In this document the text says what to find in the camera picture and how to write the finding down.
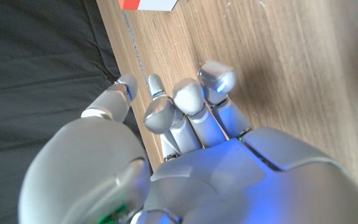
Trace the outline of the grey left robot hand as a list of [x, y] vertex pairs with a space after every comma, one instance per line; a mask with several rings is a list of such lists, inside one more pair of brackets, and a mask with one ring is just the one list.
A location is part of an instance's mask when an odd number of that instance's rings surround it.
[[358, 186], [323, 151], [253, 128], [228, 97], [232, 67], [209, 60], [167, 95], [149, 76], [144, 125], [162, 141], [151, 170], [124, 124], [137, 80], [123, 75], [30, 164], [19, 223], [358, 223]]

